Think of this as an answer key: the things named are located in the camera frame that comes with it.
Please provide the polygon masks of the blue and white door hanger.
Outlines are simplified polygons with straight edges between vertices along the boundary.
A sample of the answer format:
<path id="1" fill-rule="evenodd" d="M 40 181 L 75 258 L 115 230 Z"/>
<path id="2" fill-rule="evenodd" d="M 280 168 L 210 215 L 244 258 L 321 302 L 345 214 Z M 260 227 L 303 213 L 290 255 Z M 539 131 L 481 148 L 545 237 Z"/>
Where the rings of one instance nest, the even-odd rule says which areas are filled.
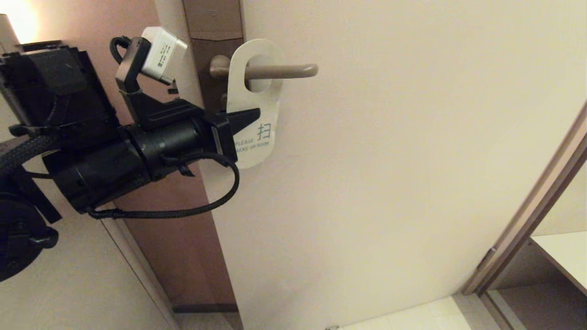
<path id="1" fill-rule="evenodd" d="M 260 165 L 273 152 L 277 136 L 279 98 L 282 81 L 272 78 L 260 92 L 245 86 L 245 70 L 251 59 L 267 59 L 270 65 L 283 63 L 283 52 L 268 39 L 245 42 L 233 53 L 228 71 L 227 113 L 260 109 L 260 117 L 233 136 L 237 151 L 237 167 L 241 170 Z"/>

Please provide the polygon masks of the brown door lock plate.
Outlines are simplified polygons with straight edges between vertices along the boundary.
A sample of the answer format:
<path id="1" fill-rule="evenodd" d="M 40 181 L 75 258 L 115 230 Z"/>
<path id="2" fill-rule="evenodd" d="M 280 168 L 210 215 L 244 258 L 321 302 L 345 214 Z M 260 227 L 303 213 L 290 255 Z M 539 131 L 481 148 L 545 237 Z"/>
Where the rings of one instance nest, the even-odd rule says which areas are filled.
<path id="1" fill-rule="evenodd" d="M 226 109 L 228 79 L 215 78 L 210 63 L 216 55 L 231 58 L 243 44 L 240 0 L 182 0 L 204 109 Z"/>

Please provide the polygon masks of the brown door jamb panel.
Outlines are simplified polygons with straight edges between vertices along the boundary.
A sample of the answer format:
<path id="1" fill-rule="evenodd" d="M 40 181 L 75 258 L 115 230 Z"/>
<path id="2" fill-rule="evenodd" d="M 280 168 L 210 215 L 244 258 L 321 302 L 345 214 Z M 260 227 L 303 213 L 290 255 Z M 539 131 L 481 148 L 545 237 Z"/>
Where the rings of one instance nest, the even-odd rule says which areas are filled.
<path id="1" fill-rule="evenodd" d="M 35 17 L 40 27 L 45 19 L 71 13 L 80 15 L 97 9 L 120 13 L 123 9 L 151 9 L 157 15 L 156 26 L 165 27 L 188 44 L 183 69 L 177 76 L 180 97 L 204 107 L 199 78 L 189 40 L 182 0 L 23 0 L 28 6 L 26 19 Z M 51 32 L 24 36 L 25 42 L 48 40 Z M 157 280 L 170 299 L 174 311 L 187 313 L 235 312 L 237 305 L 212 213 L 186 219 L 126 220 Z"/>

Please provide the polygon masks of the white door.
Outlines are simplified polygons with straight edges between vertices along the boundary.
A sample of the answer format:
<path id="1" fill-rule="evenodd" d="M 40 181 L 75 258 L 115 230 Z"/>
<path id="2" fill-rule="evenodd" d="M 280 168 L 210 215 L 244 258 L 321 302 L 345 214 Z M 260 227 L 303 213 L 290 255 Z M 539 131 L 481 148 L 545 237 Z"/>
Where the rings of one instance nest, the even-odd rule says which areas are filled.
<path id="1" fill-rule="evenodd" d="M 587 98 L 587 0 L 241 0 L 285 81 L 275 148 L 213 213 L 244 330 L 448 297 Z"/>

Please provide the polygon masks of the white shelf board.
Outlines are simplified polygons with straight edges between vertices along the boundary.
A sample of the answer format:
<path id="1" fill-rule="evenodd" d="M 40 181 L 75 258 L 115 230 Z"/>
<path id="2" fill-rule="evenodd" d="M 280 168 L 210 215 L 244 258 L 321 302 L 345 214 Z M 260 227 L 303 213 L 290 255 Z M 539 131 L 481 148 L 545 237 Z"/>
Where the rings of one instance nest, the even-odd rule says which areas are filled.
<path id="1" fill-rule="evenodd" d="M 587 231 L 532 236 L 530 239 L 587 297 Z"/>

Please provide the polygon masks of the black wall lamp bracket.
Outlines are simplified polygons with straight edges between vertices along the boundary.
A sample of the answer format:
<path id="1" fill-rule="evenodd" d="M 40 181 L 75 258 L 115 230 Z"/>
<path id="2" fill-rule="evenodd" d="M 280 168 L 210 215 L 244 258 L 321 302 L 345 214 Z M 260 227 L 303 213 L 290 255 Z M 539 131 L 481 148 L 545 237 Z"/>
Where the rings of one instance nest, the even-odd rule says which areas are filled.
<path id="1" fill-rule="evenodd" d="M 21 52 L 32 52 L 38 50 L 50 50 L 61 46 L 61 40 L 46 40 L 41 42 L 33 42 L 26 44 L 17 44 L 17 49 Z"/>

